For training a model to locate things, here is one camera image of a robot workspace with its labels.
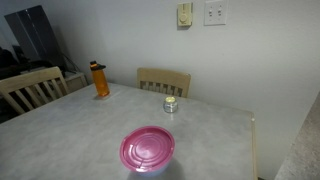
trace wooden chair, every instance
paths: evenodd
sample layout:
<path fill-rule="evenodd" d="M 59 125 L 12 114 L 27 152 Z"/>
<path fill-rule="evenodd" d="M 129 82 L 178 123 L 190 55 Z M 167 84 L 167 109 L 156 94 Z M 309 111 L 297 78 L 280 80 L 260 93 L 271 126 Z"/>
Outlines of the wooden chair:
<path fill-rule="evenodd" d="M 191 75 L 170 70 L 138 68 L 139 89 L 187 97 Z"/>
<path fill-rule="evenodd" d="M 0 80 L 0 93 L 19 114 L 23 114 L 63 96 L 56 79 L 69 94 L 58 67 Z"/>

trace orange water bottle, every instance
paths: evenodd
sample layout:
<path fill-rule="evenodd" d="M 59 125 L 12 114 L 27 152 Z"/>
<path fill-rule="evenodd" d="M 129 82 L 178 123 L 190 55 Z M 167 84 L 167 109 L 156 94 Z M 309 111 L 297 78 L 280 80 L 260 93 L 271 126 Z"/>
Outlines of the orange water bottle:
<path fill-rule="evenodd" d="M 104 68 L 106 68 L 105 65 L 97 64 L 96 61 L 90 62 L 90 69 L 92 72 L 93 81 L 96 85 L 99 96 L 106 96 L 110 93 L 107 79 L 103 72 Z"/>

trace tabletop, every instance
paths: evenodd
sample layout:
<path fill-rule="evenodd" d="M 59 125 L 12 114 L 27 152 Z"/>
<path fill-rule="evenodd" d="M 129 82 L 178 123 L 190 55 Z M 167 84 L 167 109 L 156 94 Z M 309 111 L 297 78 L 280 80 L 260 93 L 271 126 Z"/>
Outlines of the tabletop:
<path fill-rule="evenodd" d="M 252 113 L 178 98 L 163 110 L 165 94 L 109 84 L 93 85 L 0 125 L 0 179 L 146 179 L 119 158 L 122 139 L 136 128 L 161 126 L 175 139 L 168 168 L 148 179 L 256 179 Z"/>

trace light switch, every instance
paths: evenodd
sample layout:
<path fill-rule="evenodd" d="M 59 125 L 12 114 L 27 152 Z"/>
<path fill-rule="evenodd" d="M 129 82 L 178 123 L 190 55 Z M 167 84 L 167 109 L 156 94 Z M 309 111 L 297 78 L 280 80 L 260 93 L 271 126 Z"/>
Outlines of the light switch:
<path fill-rule="evenodd" d="M 224 25 L 227 20 L 227 0 L 206 1 L 204 25 Z"/>
<path fill-rule="evenodd" d="M 192 25 L 192 3 L 178 4 L 178 26 Z"/>

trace pink lid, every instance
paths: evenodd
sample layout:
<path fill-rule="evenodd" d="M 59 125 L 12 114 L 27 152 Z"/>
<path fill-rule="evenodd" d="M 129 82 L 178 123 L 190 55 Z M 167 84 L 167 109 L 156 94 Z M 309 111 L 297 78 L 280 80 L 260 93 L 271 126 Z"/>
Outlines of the pink lid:
<path fill-rule="evenodd" d="M 158 126 L 145 126 L 123 139 L 120 159 L 132 171 L 151 172 L 169 163 L 173 151 L 174 139 L 169 131 Z"/>

